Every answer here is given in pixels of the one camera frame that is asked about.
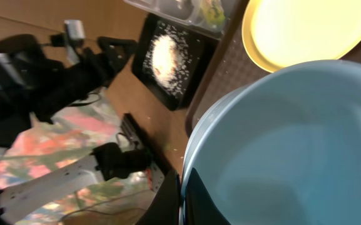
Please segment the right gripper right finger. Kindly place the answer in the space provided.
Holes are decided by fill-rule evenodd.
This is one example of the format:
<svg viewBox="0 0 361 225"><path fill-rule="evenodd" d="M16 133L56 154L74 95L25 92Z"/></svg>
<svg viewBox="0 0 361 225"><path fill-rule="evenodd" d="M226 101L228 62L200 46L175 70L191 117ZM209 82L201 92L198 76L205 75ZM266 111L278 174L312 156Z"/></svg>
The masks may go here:
<svg viewBox="0 0 361 225"><path fill-rule="evenodd" d="M190 173L185 194L186 225L230 225L209 195L197 170Z"/></svg>

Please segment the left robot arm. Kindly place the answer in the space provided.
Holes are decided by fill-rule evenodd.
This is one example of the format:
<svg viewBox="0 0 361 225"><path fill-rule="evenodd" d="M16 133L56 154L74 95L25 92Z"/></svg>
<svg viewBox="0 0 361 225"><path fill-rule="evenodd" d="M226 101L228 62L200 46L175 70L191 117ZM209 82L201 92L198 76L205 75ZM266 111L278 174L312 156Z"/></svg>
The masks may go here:
<svg viewBox="0 0 361 225"><path fill-rule="evenodd" d="M124 68L136 48L129 39L99 37L95 54L82 40L59 34L54 47L67 46L78 62L65 67L48 59L30 34L0 41L0 160L17 137L31 128L34 114L44 123L73 102L106 87ZM123 152L114 142L61 169L22 184L0 189L0 224L14 224L41 206L92 184L127 178L148 165L139 149Z"/></svg>

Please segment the green orange snack wrapper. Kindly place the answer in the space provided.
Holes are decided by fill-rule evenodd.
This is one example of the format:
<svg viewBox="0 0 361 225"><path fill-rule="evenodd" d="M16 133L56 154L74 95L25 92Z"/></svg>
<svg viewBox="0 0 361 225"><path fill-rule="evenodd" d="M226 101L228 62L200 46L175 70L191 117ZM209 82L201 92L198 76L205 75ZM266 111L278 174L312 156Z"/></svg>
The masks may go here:
<svg viewBox="0 0 361 225"><path fill-rule="evenodd" d="M225 12L220 0L201 0L200 9L203 19L210 26L220 26L225 21Z"/></svg>

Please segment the light blue bowl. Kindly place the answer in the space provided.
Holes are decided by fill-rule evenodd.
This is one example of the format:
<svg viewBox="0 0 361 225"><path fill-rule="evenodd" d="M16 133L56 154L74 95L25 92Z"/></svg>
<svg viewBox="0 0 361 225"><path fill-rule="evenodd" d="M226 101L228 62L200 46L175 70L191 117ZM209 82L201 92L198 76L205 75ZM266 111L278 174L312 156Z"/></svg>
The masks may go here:
<svg viewBox="0 0 361 225"><path fill-rule="evenodd" d="M361 64L313 61L236 89L190 136L196 171L231 224L361 224Z"/></svg>

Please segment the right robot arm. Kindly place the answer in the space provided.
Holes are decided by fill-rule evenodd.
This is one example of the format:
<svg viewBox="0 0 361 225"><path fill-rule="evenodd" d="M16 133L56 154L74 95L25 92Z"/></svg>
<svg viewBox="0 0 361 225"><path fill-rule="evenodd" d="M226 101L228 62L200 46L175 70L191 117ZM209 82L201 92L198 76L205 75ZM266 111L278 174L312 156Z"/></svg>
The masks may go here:
<svg viewBox="0 0 361 225"><path fill-rule="evenodd" d="M114 143L96 147L80 160L49 174L6 188L0 194L0 220L14 224L41 206L92 184L148 171L157 193L138 224L228 224L196 170L181 196L178 173L149 147L123 152Z"/></svg>

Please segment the rice grains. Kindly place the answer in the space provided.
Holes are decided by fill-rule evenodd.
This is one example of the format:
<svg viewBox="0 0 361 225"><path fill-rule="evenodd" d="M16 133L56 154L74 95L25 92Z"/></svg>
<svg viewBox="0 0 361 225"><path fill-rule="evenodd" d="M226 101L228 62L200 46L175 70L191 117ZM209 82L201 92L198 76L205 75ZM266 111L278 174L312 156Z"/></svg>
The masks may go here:
<svg viewBox="0 0 361 225"><path fill-rule="evenodd" d="M186 91L191 65L188 31L168 22L158 21L155 33L143 61L143 69L165 92L180 98Z"/></svg>

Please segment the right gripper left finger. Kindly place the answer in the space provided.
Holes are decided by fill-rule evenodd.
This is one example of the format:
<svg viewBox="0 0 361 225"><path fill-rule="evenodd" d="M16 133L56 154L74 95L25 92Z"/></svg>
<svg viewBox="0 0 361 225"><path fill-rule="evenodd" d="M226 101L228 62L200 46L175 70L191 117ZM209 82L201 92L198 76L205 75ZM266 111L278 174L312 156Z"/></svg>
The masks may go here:
<svg viewBox="0 0 361 225"><path fill-rule="evenodd" d="M136 225L178 225L180 210L180 179L175 170L171 170L148 210Z"/></svg>

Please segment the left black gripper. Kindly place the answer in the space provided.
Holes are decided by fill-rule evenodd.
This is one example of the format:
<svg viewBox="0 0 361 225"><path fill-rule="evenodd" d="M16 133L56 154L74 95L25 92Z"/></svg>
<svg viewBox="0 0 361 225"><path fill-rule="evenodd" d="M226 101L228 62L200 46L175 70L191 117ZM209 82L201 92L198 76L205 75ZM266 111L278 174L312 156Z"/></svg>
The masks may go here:
<svg viewBox="0 0 361 225"><path fill-rule="evenodd" d="M78 63L61 71L60 80L42 97L43 109L65 108L95 89L109 86L136 51L136 41L131 39L101 36L97 43L99 54L86 47L77 53Z"/></svg>

